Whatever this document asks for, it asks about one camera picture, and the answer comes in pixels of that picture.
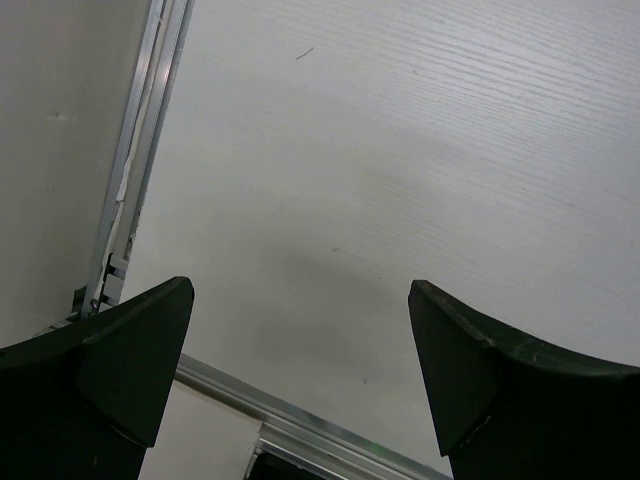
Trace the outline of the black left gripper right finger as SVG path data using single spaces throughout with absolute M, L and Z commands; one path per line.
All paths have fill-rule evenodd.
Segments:
M 425 280 L 408 296 L 439 451 L 457 479 L 635 479 L 639 371 L 541 340 Z

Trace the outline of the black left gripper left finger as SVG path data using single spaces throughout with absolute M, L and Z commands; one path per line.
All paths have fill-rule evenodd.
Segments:
M 195 290 L 174 277 L 1 351 L 4 479 L 136 479 L 153 448 Z

